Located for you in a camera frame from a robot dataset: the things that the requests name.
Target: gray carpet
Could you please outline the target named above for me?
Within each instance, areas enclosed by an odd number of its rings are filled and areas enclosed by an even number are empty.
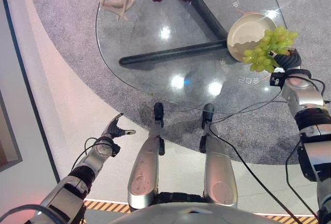
[[[33,0],[56,48],[77,75],[105,102],[148,129],[156,101],[164,103],[163,137],[198,150],[201,112],[151,97],[119,80],[103,62],[95,37],[98,0]],[[305,68],[331,85],[328,57],[331,45],[330,0],[278,0],[288,28],[298,31],[296,46]],[[327,88],[325,98],[330,99]],[[247,162],[281,165],[298,141],[295,121],[284,103],[271,103],[254,112],[236,115],[217,125]]]

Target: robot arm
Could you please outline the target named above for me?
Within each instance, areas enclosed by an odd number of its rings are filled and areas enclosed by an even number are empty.
[[[299,163],[304,176],[317,182],[319,223],[331,223],[331,117],[320,92],[310,83],[310,72],[300,69],[299,54],[290,52],[288,56],[269,52],[285,69],[285,73],[272,73],[270,85],[281,87],[298,125]]]
[[[113,139],[123,135],[131,135],[136,131],[122,130],[117,127],[116,116],[106,127],[101,137],[95,142],[90,152],[75,166],[67,177],[48,194],[41,203],[62,217],[65,223],[80,223],[86,207],[84,199],[89,193],[92,183],[109,157],[115,157],[120,147]],[[43,213],[36,215],[27,223],[53,223]]]

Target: white floor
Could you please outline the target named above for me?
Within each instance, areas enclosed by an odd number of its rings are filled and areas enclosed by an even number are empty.
[[[82,152],[85,139],[100,135],[117,112],[94,94],[66,64],[45,32],[32,0],[8,2],[29,82],[58,172],[63,178]],[[137,134],[116,140],[122,147],[121,152],[106,162],[89,198],[126,202],[130,170],[148,131],[125,117],[121,118],[119,125],[135,129]],[[160,157],[159,189],[201,195],[204,155],[169,141],[165,145],[166,154]],[[250,167],[290,210],[296,214],[309,214],[287,187],[284,166]],[[234,161],[233,168],[240,209],[284,213],[241,163]],[[302,176],[299,165],[290,166],[289,170],[293,186],[317,210],[315,183]]]

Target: gray wall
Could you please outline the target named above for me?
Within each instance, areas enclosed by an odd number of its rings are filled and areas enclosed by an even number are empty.
[[[2,215],[18,205],[40,203],[56,181],[23,81],[2,0],[0,30],[0,90],[23,159],[0,172]],[[3,223],[23,223],[31,213],[18,213]]]

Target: plate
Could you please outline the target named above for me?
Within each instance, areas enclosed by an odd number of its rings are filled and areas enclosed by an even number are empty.
[[[264,37],[266,29],[274,30],[277,25],[269,17],[251,13],[241,17],[231,27],[227,43],[230,54],[239,62],[244,60],[244,51],[252,50]]]

